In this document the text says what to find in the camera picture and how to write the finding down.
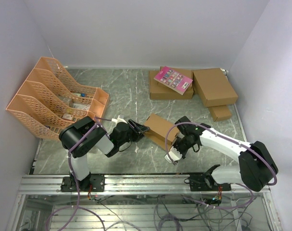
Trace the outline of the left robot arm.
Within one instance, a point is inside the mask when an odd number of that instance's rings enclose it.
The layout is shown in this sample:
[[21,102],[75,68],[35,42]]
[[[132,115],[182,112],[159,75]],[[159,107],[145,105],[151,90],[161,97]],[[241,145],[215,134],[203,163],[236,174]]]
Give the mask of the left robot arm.
[[150,130],[148,126],[131,119],[125,121],[123,116],[119,115],[108,120],[115,123],[112,133],[109,134],[100,120],[100,117],[92,119],[87,116],[66,127],[59,134],[63,148],[68,151],[70,180],[79,191],[85,191],[91,185],[87,154],[93,147],[109,158],[124,152],[126,148],[123,148],[123,145],[137,143]]

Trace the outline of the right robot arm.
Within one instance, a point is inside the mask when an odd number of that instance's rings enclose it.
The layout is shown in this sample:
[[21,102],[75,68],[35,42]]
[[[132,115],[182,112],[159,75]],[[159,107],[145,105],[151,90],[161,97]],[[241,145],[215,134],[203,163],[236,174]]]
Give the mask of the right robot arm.
[[166,147],[165,160],[177,164],[188,150],[199,152],[200,147],[212,148],[236,161],[234,166],[214,165],[206,172],[192,173],[188,184],[191,191],[229,191],[232,184],[242,185],[254,192],[277,183],[279,172],[267,147],[260,141],[246,142],[226,136],[211,126],[193,123],[183,116],[174,125],[182,134]]

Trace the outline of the closed cardboard box under book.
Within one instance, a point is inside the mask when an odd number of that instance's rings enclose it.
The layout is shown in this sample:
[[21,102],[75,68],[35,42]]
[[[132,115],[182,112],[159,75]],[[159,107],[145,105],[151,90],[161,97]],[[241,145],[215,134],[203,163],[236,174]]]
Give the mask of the closed cardboard box under book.
[[149,89],[151,100],[190,100],[194,95],[192,84],[189,85],[188,89],[183,95],[176,91],[164,86],[158,81],[154,80],[154,77],[159,73],[159,70],[149,71]]

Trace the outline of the small cardboard box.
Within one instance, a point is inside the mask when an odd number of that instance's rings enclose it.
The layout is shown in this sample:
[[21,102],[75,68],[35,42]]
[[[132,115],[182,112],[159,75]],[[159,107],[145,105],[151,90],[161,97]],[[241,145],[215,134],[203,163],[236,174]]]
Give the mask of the small cardboard box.
[[230,119],[232,113],[227,105],[208,107],[214,122]]

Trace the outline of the large closed cardboard box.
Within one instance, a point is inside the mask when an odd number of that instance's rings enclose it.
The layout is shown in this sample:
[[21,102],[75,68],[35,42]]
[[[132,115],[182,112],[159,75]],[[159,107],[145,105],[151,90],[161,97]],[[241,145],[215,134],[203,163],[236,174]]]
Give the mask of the large closed cardboard box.
[[205,107],[235,104],[238,95],[220,68],[193,70],[193,83]]

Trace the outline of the pink book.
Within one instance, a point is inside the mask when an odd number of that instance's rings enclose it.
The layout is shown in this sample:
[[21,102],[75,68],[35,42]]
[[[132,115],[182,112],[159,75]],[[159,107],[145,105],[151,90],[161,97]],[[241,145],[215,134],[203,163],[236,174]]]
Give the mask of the pink book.
[[154,76],[154,80],[183,95],[192,89],[192,70],[162,66]]

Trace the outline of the orange plastic file organizer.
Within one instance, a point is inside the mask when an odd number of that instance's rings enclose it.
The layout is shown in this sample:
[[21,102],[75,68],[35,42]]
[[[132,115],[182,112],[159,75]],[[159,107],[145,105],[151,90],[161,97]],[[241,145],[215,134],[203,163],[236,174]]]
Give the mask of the orange plastic file organizer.
[[101,88],[79,84],[57,59],[41,57],[6,111],[34,136],[57,140],[82,118],[103,117],[109,99]]

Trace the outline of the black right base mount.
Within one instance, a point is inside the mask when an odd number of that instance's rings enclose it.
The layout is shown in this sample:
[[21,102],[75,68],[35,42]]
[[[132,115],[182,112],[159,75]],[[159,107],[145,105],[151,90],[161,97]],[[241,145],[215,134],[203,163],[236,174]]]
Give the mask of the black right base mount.
[[191,192],[231,191],[230,184],[228,183],[218,184],[210,176],[206,176],[203,173],[191,174],[184,181],[189,185]]

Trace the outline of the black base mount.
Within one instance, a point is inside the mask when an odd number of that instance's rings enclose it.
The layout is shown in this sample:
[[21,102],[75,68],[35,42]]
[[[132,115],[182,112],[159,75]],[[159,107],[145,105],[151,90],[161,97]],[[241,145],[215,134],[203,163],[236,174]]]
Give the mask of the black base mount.
[[[103,192],[105,187],[105,176],[101,174],[89,173],[82,181],[78,180],[79,189],[82,192]],[[64,177],[61,184],[61,192],[77,192],[76,181],[71,174],[69,177]]]
[[218,184],[210,176],[206,176],[203,173],[191,174],[184,181],[189,185],[191,192],[231,191],[230,184],[228,183]]

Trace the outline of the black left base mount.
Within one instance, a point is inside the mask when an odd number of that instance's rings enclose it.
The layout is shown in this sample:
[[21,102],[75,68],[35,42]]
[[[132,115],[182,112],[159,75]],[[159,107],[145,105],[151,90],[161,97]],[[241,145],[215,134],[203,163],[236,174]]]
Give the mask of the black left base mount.
[[[105,176],[101,174],[89,173],[82,181],[78,180],[79,189],[82,192],[103,192],[105,187]],[[71,174],[69,177],[64,177],[61,184],[61,192],[77,192],[76,181]]]

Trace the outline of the aluminium mounting rail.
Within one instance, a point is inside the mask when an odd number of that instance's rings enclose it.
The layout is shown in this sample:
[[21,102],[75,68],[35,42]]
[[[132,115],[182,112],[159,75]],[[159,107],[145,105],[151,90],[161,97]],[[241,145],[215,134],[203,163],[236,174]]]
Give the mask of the aluminium mounting rail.
[[[64,175],[25,175],[18,193],[36,195],[65,195],[60,187]],[[117,194],[188,194],[187,175],[105,175],[103,192],[97,195]]]

